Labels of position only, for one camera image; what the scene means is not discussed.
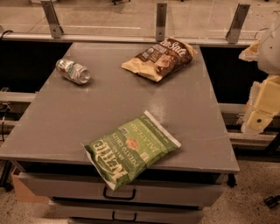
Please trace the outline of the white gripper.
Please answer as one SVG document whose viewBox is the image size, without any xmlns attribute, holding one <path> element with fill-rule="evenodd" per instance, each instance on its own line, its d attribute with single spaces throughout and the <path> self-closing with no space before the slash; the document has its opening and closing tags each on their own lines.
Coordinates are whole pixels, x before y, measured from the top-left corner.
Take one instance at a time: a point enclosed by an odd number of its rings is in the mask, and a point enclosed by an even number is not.
<svg viewBox="0 0 280 224">
<path fill-rule="evenodd" d="M 257 61 L 260 40 L 243 50 L 239 59 L 247 62 Z M 280 76 L 269 75 L 262 83 L 254 81 L 250 89 L 248 103 L 241 132 L 258 135 L 280 113 Z"/>
</svg>

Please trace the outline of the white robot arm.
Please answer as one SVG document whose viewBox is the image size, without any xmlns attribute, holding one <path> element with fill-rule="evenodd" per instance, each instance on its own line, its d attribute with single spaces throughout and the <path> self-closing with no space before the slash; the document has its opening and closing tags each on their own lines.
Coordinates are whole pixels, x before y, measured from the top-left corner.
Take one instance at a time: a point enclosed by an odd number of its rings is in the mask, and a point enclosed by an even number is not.
<svg viewBox="0 0 280 224">
<path fill-rule="evenodd" d="M 239 59 L 256 61 L 258 69 L 268 75 L 262 82 L 253 82 L 241 125 L 242 133 L 258 135 L 280 112 L 280 17 Z"/>
</svg>

